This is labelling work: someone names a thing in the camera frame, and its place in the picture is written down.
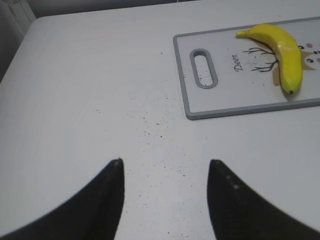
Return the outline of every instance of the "white cutting board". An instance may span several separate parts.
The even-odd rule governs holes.
[[[236,38],[237,31],[251,26],[174,37],[187,118],[196,120],[320,105],[320,18],[274,24],[289,32],[302,51],[303,83],[294,94],[286,94],[280,85],[275,85],[278,63],[272,64],[276,58],[270,49],[248,38]],[[190,54],[197,49],[207,50],[211,56],[217,77],[217,84],[212,88],[196,84],[197,74],[194,74]],[[209,73],[200,76],[202,81],[207,78]]]

